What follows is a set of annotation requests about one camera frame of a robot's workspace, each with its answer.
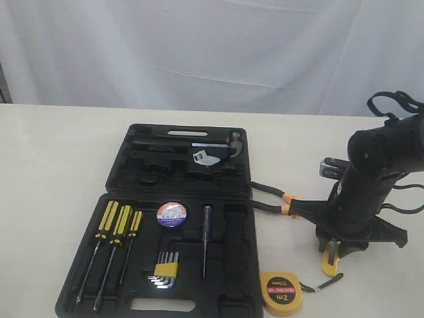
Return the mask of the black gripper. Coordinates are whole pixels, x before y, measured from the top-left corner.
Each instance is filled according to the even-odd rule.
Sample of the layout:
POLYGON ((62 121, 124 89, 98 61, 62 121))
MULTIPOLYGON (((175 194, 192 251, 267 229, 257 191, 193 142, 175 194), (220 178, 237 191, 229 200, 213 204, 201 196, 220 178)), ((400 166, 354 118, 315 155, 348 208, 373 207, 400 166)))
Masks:
POLYGON ((407 231, 377 216, 400 178, 400 173, 372 178, 350 166, 333 186, 328 201, 292 199, 289 216, 317 225, 321 252, 332 239, 340 243, 340 252, 364 251, 371 242, 392 242, 403 248, 407 231))

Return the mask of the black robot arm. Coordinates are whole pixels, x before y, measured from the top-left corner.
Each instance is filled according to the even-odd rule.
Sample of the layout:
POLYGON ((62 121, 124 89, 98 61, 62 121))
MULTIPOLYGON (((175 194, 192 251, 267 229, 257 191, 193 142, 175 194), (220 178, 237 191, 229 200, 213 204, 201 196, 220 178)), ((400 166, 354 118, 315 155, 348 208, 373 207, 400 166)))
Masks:
POLYGON ((423 116, 388 120, 350 137, 347 168, 326 201, 294 199, 288 213, 315 224, 320 252, 332 240, 340 244, 340 257, 364 251, 370 242, 393 242, 402 248, 407 231, 378 214, 401 177, 421 171, 423 116))

